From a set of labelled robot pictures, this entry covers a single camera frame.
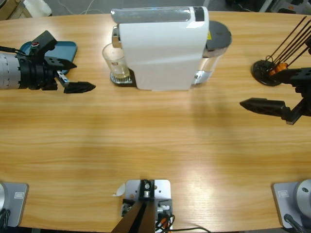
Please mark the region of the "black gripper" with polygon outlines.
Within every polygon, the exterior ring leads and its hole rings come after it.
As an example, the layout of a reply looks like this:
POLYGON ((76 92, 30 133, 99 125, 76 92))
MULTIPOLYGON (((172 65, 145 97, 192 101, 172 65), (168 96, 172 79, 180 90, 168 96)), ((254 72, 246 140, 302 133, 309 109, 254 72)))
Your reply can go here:
MULTIPOLYGON (((77 66, 66 59, 45 56, 42 60, 30 57, 18 57, 20 71, 20 89, 57 90, 55 78, 59 70, 70 70, 77 66)), ((89 82, 70 82, 64 88, 65 94, 85 93, 95 89, 89 82)))
POLYGON ((296 85, 296 93, 300 93, 302 100, 291 109, 284 101, 263 98, 249 98, 240 102, 244 109, 262 115, 279 117, 289 125, 294 125, 303 115, 311 114, 311 69, 285 69, 271 79, 285 84, 296 85))

